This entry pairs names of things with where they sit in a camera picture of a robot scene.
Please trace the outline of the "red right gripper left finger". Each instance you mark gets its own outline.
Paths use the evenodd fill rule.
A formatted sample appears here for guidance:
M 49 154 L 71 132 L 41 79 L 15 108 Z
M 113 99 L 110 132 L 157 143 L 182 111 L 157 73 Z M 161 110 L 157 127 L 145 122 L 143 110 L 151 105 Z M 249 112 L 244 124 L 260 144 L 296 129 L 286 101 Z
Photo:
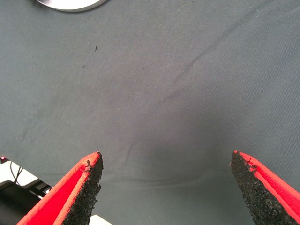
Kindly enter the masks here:
M 101 190 L 103 158 L 83 157 L 19 222 L 19 225 L 88 225 Z

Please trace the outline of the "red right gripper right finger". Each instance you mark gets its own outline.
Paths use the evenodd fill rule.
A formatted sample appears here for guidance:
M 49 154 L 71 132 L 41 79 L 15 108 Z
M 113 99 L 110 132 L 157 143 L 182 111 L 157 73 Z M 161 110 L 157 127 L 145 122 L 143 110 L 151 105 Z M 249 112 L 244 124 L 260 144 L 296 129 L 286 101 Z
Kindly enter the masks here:
M 235 150 L 231 171 L 256 225 L 298 225 L 300 193 L 251 155 Z

